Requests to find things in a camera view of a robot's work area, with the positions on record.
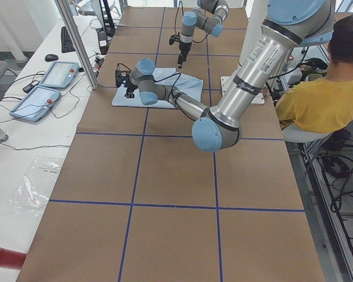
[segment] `yellow t-shirt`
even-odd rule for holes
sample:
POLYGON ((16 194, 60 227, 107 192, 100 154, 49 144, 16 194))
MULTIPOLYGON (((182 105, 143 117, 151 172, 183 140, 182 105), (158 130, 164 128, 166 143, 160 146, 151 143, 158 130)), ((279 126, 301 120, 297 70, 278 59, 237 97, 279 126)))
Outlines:
POLYGON ((294 123, 317 133, 340 130, 353 120, 353 80, 301 82, 282 96, 276 112, 282 129, 294 123))

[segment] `light blue cloth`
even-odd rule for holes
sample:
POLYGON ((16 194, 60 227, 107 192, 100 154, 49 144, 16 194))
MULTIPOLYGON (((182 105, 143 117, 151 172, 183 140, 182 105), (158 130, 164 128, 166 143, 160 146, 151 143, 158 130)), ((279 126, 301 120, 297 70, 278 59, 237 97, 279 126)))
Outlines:
MULTIPOLYGON (((161 80, 163 78, 166 78, 174 73, 176 73, 177 70, 175 68, 155 68, 153 76, 155 80, 161 80)), ((177 79, 178 75, 175 75, 171 78, 168 78, 166 80, 157 82, 157 84, 162 84, 162 85, 173 85, 175 80, 177 79)), ((175 84, 175 87, 177 87, 181 92, 186 93, 188 96, 194 98, 197 101, 201 101, 201 90, 202 90, 202 80, 194 78, 193 76, 189 75, 184 75, 182 73, 181 77, 178 79, 178 81, 175 84)), ((145 106, 141 103, 140 100, 140 95, 139 95, 139 90, 136 89, 134 92, 135 97, 134 98, 126 98, 124 95, 126 93, 126 88, 124 88, 123 85, 121 85, 118 88, 118 91, 112 100, 112 105, 113 106, 129 106, 129 107, 152 107, 152 108, 170 108, 173 109, 174 106, 170 104, 167 101, 158 101, 156 104, 153 104, 151 106, 145 106)))

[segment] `black mouse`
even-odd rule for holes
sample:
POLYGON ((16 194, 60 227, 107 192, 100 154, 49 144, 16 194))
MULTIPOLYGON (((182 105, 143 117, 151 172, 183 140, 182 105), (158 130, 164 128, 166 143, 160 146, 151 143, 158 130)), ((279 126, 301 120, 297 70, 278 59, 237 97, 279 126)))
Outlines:
POLYGON ((56 54, 47 54, 45 57, 46 62, 52 62, 52 61, 56 61, 58 59, 59 59, 59 56, 56 54))

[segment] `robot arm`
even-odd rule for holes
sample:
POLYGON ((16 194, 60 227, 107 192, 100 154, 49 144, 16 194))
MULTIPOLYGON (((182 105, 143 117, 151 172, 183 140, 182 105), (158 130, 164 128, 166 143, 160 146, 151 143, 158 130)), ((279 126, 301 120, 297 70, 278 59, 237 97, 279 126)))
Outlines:
POLYGON ((184 13, 181 34, 171 35, 169 40, 170 45, 175 41, 179 42, 181 53, 178 58, 178 67, 180 69, 191 50, 195 27, 214 37, 219 37, 224 28, 222 24, 229 14, 229 6, 225 0, 198 0, 198 6, 213 14, 213 17, 207 17, 198 8, 184 13))
POLYGON ((335 0, 269 0, 262 34, 216 106, 207 107, 172 86, 154 84, 150 59, 139 61, 131 79, 145 105, 167 100, 195 120, 192 137, 199 149, 216 152, 231 147, 241 137, 240 117, 288 51, 331 39, 334 9, 335 0))

